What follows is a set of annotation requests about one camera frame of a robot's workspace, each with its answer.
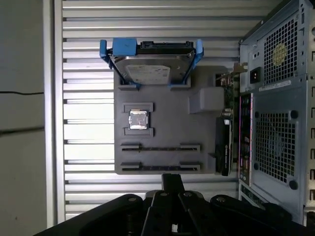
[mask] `circuit board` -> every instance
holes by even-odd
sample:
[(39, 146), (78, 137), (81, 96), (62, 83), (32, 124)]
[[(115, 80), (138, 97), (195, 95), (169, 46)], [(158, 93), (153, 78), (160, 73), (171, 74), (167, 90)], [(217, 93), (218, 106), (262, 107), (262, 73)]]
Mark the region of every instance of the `circuit board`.
[(240, 74), (247, 72), (246, 63), (234, 64), (233, 71), (219, 75), (216, 86), (224, 88), (224, 109), (217, 118), (216, 170), (229, 175), (233, 163), (238, 161)]

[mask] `yellow sticker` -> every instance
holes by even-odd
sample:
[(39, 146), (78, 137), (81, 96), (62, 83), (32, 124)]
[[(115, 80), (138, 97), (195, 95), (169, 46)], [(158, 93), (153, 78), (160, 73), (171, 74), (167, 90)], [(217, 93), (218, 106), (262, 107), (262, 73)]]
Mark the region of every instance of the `yellow sticker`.
[(278, 44), (274, 49), (272, 55), (272, 61), (274, 63), (274, 66), (279, 66), (282, 63), (284, 63), (286, 54), (287, 54), (286, 46), (283, 43)]

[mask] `computer case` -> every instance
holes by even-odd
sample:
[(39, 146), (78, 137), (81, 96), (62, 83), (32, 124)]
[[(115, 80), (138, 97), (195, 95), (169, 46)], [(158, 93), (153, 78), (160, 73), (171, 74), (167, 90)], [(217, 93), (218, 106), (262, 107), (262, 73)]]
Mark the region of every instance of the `computer case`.
[(284, 0), (240, 40), (240, 182), (304, 225), (315, 211), (314, 56), (310, 0)]

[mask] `drive label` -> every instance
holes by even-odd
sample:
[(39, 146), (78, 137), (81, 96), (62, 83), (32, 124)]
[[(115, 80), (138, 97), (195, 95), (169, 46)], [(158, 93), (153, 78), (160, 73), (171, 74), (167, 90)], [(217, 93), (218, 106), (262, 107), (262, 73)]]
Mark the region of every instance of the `drive label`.
[(142, 85), (167, 85), (170, 67), (164, 65), (127, 65), (127, 72), (135, 83)]

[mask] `blue drive bracket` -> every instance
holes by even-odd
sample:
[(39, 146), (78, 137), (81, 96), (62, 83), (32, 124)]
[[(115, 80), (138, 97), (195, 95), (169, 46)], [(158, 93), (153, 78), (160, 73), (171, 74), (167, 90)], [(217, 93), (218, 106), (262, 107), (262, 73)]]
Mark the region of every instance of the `blue drive bracket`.
[(200, 62), (200, 60), (203, 58), (204, 55), (204, 50), (203, 50), (203, 45), (202, 45), (202, 40), (198, 39), (196, 41), (196, 55), (195, 55), (195, 59), (193, 60), (193, 65), (192, 65), (192, 69), (194, 70), (197, 63)]
[[(118, 69), (116, 68), (115, 64), (111, 60), (111, 56), (116, 57), (125, 57), (125, 56), (136, 56), (137, 55), (137, 39), (136, 38), (113, 38), (113, 47), (111, 52), (109, 53), (107, 50), (107, 41), (102, 39), (100, 41), (99, 46), (99, 55), (100, 57), (108, 64), (110, 69), (115, 69), (115, 71), (118, 73), (120, 79), (121, 79), (121, 85), (130, 85), (131, 83), (127, 83), (123, 76), (120, 74)], [(202, 40), (198, 39), (196, 42), (196, 48), (195, 48), (195, 57), (190, 65), (189, 70), (186, 72), (185, 76), (182, 80), (182, 85), (185, 85), (187, 82), (187, 79), (191, 73), (192, 70), (195, 69), (197, 63), (202, 59), (204, 56), (204, 49), (202, 45)], [(141, 85), (138, 83), (132, 83), (133, 85), (136, 85), (137, 88), (139, 88)]]
[(116, 68), (115, 64), (110, 59), (111, 55), (114, 56), (135, 56), (136, 55), (136, 47), (137, 47), (137, 40), (135, 38), (114, 38), (113, 39), (113, 48), (112, 52), (108, 52), (107, 50), (107, 41), (102, 39), (99, 43), (99, 56), (108, 64), (110, 69), (114, 69), (121, 81), (121, 85), (129, 85), (126, 83), (123, 76), (120, 74), (119, 70)]

